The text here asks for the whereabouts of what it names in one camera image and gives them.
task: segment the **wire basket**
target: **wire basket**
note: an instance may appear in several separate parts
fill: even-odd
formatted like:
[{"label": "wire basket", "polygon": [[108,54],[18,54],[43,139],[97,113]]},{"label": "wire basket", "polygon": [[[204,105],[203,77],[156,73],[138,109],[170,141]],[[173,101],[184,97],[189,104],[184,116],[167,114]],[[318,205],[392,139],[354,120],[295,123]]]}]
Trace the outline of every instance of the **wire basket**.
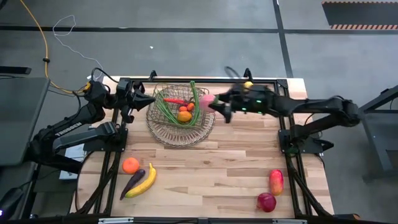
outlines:
[{"label": "wire basket", "polygon": [[[205,94],[209,94],[209,91],[205,88],[196,88],[198,97],[201,98]],[[193,102],[193,93],[191,86],[189,85],[174,85],[168,83],[158,83],[155,86],[153,97],[156,99],[154,103],[149,105],[147,111],[147,120],[153,121],[155,123],[177,126],[180,128],[201,128],[205,122],[206,112],[199,109],[197,104],[195,104],[192,114],[195,114],[195,110],[200,110],[197,121],[195,124],[189,126],[187,124],[175,124],[171,123],[169,119],[158,109],[157,103],[163,102],[164,98],[184,100],[187,103]],[[176,103],[167,103],[172,114],[177,117],[181,105]]]},{"label": "wire basket", "polygon": [[[197,88],[198,97],[208,94],[209,91],[204,88]],[[192,101],[192,89],[188,85],[173,85],[166,83],[156,84],[153,97],[156,101],[163,101],[159,92],[166,98],[175,98]],[[149,105],[147,111],[147,125],[149,131],[161,143],[172,147],[187,147],[194,145],[205,139],[215,125],[214,113],[206,113],[195,105],[194,110],[200,110],[198,120],[195,125],[187,126],[184,124],[171,123],[167,117],[159,111],[155,103]],[[176,116],[180,105],[175,103],[167,103],[171,112]]]}]

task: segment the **wooden tabletop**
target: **wooden tabletop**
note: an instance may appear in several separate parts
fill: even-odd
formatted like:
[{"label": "wooden tabletop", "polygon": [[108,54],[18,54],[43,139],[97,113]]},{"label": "wooden tabletop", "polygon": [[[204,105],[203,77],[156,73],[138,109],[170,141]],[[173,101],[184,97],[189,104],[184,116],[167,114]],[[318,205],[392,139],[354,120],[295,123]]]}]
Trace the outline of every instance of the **wooden tabletop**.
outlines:
[{"label": "wooden tabletop", "polygon": [[[301,78],[287,79],[290,97],[307,97]],[[112,91],[116,84],[108,78],[104,83]],[[197,84],[209,89],[211,94],[225,92],[230,84]],[[146,94],[151,95],[154,84],[145,83]],[[292,218],[292,199],[285,157],[277,141],[279,121],[270,115],[233,115],[226,124],[216,113],[216,124],[211,134],[202,142],[185,149],[164,146],[152,137],[146,124],[146,110],[134,111],[136,117],[129,124],[126,150],[121,155],[119,174],[114,193],[112,216],[127,217],[224,217],[224,218]],[[295,122],[303,124],[308,114],[295,114]],[[106,110],[111,121],[112,111]],[[98,185],[104,152],[95,152],[83,166],[78,180],[78,204],[90,197]],[[131,175],[121,170],[121,163],[135,157],[148,171],[151,162],[157,169],[153,186],[134,198],[119,200],[121,191]],[[333,213],[325,171],[319,158],[303,155],[307,185],[324,208]],[[271,213],[256,209],[257,196],[269,192],[269,172],[280,169],[284,174],[284,192],[276,197],[277,206]],[[300,208],[304,211],[302,193]],[[106,204],[108,189],[104,191],[101,212]]]}]

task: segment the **orange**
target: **orange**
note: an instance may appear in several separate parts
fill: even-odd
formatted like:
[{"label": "orange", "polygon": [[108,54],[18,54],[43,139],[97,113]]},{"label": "orange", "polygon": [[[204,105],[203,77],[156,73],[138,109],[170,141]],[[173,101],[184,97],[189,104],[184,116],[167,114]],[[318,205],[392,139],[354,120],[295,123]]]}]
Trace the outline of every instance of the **orange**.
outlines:
[{"label": "orange", "polygon": [[134,174],[139,169],[139,162],[133,157],[127,158],[123,161],[122,169],[127,174]]},{"label": "orange", "polygon": [[187,109],[188,111],[192,111],[194,109],[195,105],[193,103],[188,104]]},{"label": "orange", "polygon": [[181,122],[187,122],[191,120],[192,114],[189,113],[188,111],[181,111],[178,113],[177,119]]},{"label": "orange", "polygon": [[186,106],[182,106],[182,107],[180,107],[180,109],[179,109],[180,111],[187,111],[188,109],[187,109],[187,107]]}]

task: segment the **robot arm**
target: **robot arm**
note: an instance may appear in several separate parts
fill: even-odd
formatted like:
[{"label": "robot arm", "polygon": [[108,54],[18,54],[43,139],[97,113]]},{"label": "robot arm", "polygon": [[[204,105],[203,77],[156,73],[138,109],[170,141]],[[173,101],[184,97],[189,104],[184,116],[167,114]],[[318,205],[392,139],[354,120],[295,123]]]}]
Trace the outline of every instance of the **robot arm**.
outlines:
[{"label": "robot arm", "polygon": [[292,113],[328,113],[327,117],[300,128],[300,134],[308,136],[334,126],[352,127],[360,122],[358,106],[351,100],[333,96],[324,100],[295,100],[279,96],[264,85],[252,85],[245,88],[243,84],[234,84],[226,93],[216,95],[218,101],[209,105],[225,117],[226,123],[232,118],[232,112],[270,114],[274,117],[288,116]]},{"label": "robot arm", "polygon": [[141,82],[121,80],[116,93],[111,94],[101,82],[89,81],[84,90],[84,99],[88,103],[80,110],[55,125],[41,129],[28,144],[27,159],[61,170],[78,173],[81,164],[73,159],[56,155],[56,152],[66,147],[75,146],[94,139],[109,139],[117,135],[113,123],[101,124],[98,128],[80,134],[63,137],[84,124],[93,124],[105,117],[104,108],[119,109],[123,121],[132,123],[131,112],[140,110],[155,101],[153,97],[144,94],[145,88]]}]

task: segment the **concrete floor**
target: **concrete floor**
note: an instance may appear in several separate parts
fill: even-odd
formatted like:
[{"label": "concrete floor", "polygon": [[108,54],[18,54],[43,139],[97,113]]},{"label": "concrete floor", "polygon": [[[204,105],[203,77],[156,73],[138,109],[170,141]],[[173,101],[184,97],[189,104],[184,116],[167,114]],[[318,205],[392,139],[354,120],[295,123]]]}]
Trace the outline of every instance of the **concrete floor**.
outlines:
[{"label": "concrete floor", "polygon": [[[26,0],[42,26],[74,14],[78,26],[275,29],[271,0]],[[320,0],[280,0],[285,29],[328,29]],[[34,26],[18,1],[0,11],[0,25]],[[72,21],[63,25],[72,25]],[[96,64],[62,47],[46,32],[50,76],[77,89]],[[224,76],[223,67],[246,67],[255,77],[286,77],[278,34],[75,32],[62,40],[97,58],[111,75]],[[398,83],[398,35],[286,35],[295,78],[304,78],[310,98],[341,95],[359,106]],[[39,32],[0,31],[0,64],[32,67],[42,77],[44,45]],[[76,111],[76,99],[48,93],[37,129]],[[326,175],[335,213],[357,213],[365,220],[398,222],[398,182],[371,184],[362,175],[377,169],[361,125],[333,128],[324,139],[335,143],[325,153]],[[37,186],[34,212],[67,213],[75,183],[57,175]]]}]

